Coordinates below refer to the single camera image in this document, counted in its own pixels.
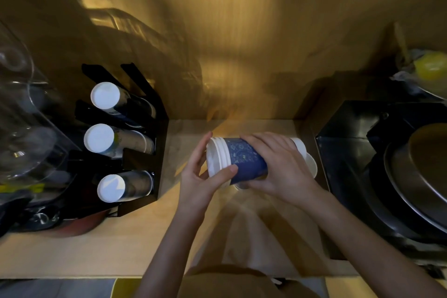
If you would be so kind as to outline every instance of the black cup rack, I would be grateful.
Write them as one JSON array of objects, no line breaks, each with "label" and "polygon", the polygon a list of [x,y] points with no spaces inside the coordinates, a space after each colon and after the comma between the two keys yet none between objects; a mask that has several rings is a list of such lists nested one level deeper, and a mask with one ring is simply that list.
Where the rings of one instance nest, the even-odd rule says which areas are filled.
[{"label": "black cup rack", "polygon": [[[82,100],[76,102],[75,118],[88,125],[103,123],[121,129],[138,131],[153,140],[155,143],[155,152],[154,154],[145,154],[132,149],[124,149],[122,159],[112,159],[89,152],[86,149],[83,151],[72,151],[70,157],[70,169],[82,173],[84,178],[87,177],[88,179],[85,179],[85,183],[88,185],[85,187],[89,187],[90,189],[88,191],[88,196],[82,196],[83,198],[88,197],[88,205],[84,204],[79,207],[78,202],[77,212],[74,213],[74,215],[78,217],[80,215],[86,216],[114,207],[117,207],[118,209],[113,216],[120,217],[145,205],[151,204],[158,198],[169,118],[160,96],[147,82],[135,64],[121,64],[121,68],[143,91],[145,96],[141,96],[141,98],[146,99],[154,106],[156,110],[156,118],[152,118],[149,110],[143,108],[137,102],[132,101],[132,99],[128,100],[128,113],[126,116],[140,124],[142,128],[130,127],[119,119],[108,115],[104,111]],[[82,72],[97,84],[103,81],[108,81],[127,90],[125,86],[116,80],[115,77],[101,65],[83,64]],[[111,173],[116,174],[132,170],[148,171],[152,174],[154,178],[154,188],[149,195],[131,201],[117,203],[104,203],[98,198],[98,195],[96,194],[96,186],[102,177]]]}]

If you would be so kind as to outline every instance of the countertop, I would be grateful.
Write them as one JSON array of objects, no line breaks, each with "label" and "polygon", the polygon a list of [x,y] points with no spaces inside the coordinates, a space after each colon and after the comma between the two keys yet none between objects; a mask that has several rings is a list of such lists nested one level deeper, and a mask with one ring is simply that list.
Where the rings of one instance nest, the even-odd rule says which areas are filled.
[{"label": "countertop", "polygon": [[[89,233],[46,233],[0,239],[0,278],[140,277],[176,210],[180,171],[208,130],[215,137],[271,131],[296,137],[292,120],[171,120],[158,201],[108,218]],[[301,210],[253,190],[218,190],[194,240],[187,269],[235,264],[276,277],[355,275],[347,261],[330,260],[317,225]]]}]

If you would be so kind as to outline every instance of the forearm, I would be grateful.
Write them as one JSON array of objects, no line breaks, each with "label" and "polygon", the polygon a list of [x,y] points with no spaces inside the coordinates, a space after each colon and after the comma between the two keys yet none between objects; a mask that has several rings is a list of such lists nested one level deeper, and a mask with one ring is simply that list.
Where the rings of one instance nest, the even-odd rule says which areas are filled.
[{"label": "forearm", "polygon": [[141,280],[135,298],[175,298],[201,218],[177,212]]},{"label": "forearm", "polygon": [[351,214],[329,192],[306,211],[380,298],[446,297],[447,291]]}]

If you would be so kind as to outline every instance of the beige shirt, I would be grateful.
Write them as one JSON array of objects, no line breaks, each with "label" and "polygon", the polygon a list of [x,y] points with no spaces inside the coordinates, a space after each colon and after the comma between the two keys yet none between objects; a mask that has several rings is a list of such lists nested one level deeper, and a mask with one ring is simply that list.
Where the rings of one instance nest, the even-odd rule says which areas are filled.
[{"label": "beige shirt", "polygon": [[254,274],[201,273],[184,276],[178,298],[318,298],[297,281],[277,288],[271,279]]}]

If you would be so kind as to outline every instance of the hand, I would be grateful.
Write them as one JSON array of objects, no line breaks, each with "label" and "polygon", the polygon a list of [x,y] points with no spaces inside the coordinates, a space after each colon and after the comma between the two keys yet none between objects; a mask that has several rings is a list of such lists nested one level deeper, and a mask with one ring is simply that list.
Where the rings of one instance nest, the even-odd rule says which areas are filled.
[{"label": "hand", "polygon": [[212,135],[212,132],[208,132],[197,144],[182,171],[180,182],[177,213],[182,217],[199,219],[200,222],[203,221],[214,192],[237,173],[237,165],[230,165],[211,178],[208,176],[208,170],[199,176],[200,169],[207,159],[205,149]]},{"label": "hand", "polygon": [[323,191],[313,179],[294,142],[279,134],[265,132],[241,135],[267,163],[263,180],[246,182],[250,188],[275,196],[302,209]]}]

